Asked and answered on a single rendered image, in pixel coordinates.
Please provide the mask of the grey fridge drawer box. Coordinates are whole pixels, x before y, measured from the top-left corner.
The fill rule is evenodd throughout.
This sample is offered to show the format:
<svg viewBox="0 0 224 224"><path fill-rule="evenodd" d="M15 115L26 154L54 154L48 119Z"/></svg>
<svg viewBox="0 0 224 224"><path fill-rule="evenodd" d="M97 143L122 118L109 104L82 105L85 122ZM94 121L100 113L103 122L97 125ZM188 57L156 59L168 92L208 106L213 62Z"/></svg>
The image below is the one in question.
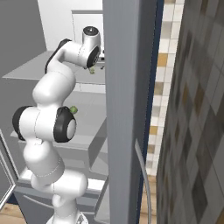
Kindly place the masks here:
<svg viewBox="0 0 224 224"><path fill-rule="evenodd" d="M106 95L72 92L64 101L67 107L75 106L77 127L68 143L54 143L65 167L84 173L89 179L105 180L109 175L106 143Z"/></svg>

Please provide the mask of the grey framed fridge door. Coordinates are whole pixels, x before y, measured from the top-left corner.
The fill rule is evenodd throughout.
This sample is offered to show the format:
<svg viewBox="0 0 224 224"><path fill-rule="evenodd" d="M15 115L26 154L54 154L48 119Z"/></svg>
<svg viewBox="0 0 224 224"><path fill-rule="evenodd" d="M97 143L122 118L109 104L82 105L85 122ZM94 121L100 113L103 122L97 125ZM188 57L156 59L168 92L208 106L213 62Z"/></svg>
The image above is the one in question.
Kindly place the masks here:
<svg viewBox="0 0 224 224"><path fill-rule="evenodd" d="M0 130L0 211L16 187L16 176L3 132Z"/></svg>

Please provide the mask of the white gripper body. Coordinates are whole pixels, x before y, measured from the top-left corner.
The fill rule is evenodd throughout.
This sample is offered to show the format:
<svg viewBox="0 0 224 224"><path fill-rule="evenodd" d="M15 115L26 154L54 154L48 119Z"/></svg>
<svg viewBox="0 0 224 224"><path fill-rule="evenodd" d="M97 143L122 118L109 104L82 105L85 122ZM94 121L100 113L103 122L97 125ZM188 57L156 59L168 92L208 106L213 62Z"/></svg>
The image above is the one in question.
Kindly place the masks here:
<svg viewBox="0 0 224 224"><path fill-rule="evenodd" d="M105 67L105 51L104 50L102 50L100 54L100 57L98 59L98 64L101 70Z"/></svg>

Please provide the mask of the grey fridge shelf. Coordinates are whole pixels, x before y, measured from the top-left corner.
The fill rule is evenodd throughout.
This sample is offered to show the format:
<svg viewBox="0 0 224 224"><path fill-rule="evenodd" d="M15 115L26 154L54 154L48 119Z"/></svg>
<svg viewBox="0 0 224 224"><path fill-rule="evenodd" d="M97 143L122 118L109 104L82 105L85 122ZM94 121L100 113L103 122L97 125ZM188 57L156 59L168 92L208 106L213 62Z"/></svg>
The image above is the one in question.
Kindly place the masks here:
<svg viewBox="0 0 224 224"><path fill-rule="evenodd" d="M7 73L4 78L39 81L45 74L46 62L52 54L52 51L43 52L22 66ZM94 74L91 74L88 69L83 69L72 63L65 62L65 65L72 69L78 83L99 85L105 83L105 69L101 69L100 66L94 66Z"/></svg>

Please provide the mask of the grey freezer drawer front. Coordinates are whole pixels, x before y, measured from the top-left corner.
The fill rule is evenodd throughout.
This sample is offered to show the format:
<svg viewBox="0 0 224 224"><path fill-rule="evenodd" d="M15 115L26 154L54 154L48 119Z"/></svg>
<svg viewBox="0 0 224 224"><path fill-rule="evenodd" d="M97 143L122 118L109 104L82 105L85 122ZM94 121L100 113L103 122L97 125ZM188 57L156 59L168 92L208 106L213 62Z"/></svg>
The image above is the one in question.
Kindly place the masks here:
<svg viewBox="0 0 224 224"><path fill-rule="evenodd" d="M30 187L17 186L14 195L27 224L46 224L53 216L51 194L38 192ZM77 199L77 206L85 214L89 224L97 224L96 202L97 197L91 193L85 193Z"/></svg>

